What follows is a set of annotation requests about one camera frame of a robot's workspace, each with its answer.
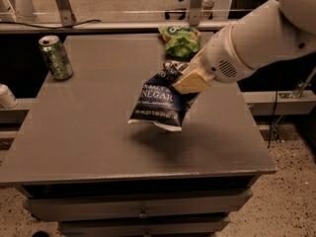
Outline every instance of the speckled floor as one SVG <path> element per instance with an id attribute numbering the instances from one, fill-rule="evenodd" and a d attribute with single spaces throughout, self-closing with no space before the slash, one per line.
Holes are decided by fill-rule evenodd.
<path id="1" fill-rule="evenodd" d="M 214 20 L 227 19 L 231 0 L 216 0 Z M 101 20 L 112 23 L 165 21 L 166 11 L 188 8 L 189 0 L 69 0 L 77 22 Z M 59 22 L 58 8 L 54 0 L 33 0 L 37 20 L 42 23 Z M 179 13 L 172 13 L 178 19 Z"/>
<path id="2" fill-rule="evenodd" d="M 268 131 L 262 131 L 268 138 Z M 229 215 L 231 223 L 217 237 L 315 237 L 316 165 L 313 149 L 287 124 L 280 128 L 284 143 L 271 142 L 277 172 L 263 176 L 252 187 L 254 196 Z M 7 152 L 0 151 L 0 164 Z M 23 209 L 25 198 L 13 188 L 0 189 L 0 236 L 31 237 L 46 231 L 62 236 L 57 223 L 45 223 Z"/>

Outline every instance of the soda can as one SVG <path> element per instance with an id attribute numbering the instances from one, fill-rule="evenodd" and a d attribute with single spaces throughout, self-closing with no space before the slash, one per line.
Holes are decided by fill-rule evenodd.
<path id="1" fill-rule="evenodd" d="M 45 36 L 41 38 L 39 49 L 53 79 L 61 81 L 72 76 L 72 66 L 59 37 Z"/>

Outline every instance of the gray table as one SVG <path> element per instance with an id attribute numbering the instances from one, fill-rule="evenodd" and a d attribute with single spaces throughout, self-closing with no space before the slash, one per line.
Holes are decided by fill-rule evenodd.
<path id="1" fill-rule="evenodd" d="M 181 133 L 127 124 L 167 58 L 163 45 L 155 34 L 68 37 L 74 75 L 47 76 L 0 185 L 15 186 L 26 209 L 69 236 L 221 230 L 276 167 L 236 84 L 200 94 Z"/>

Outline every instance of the salt and vinegar chip bag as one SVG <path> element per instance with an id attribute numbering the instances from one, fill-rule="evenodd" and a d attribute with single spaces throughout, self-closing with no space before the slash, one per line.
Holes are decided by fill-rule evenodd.
<path id="1" fill-rule="evenodd" d="M 128 123 L 153 122 L 170 131 L 181 131 L 182 122 L 198 94 L 180 94 L 172 84 L 188 64 L 172 61 L 146 81 Z"/>
<path id="2" fill-rule="evenodd" d="M 163 27 L 159 33 L 165 42 L 168 54 L 174 57 L 190 58 L 200 47 L 200 32 L 187 27 Z"/>

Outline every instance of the drawer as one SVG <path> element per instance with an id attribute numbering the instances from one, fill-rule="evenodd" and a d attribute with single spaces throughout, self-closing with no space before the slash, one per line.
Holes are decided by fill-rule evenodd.
<path id="1" fill-rule="evenodd" d="M 184 234 L 199 236 L 221 231 L 228 223 L 227 217 L 212 215 L 110 219 L 59 223 L 59 231 L 67 237 L 150 237 Z"/>
<path id="2" fill-rule="evenodd" d="M 257 180 L 254 175 L 210 178 L 157 179 L 92 183 L 26 185 L 29 198 L 86 198 L 132 194 L 184 193 L 191 191 L 220 191 L 248 189 Z"/>
<path id="3" fill-rule="evenodd" d="M 120 197 L 29 199 L 24 207 L 42 221 L 76 221 L 237 211 L 250 190 L 224 190 Z"/>

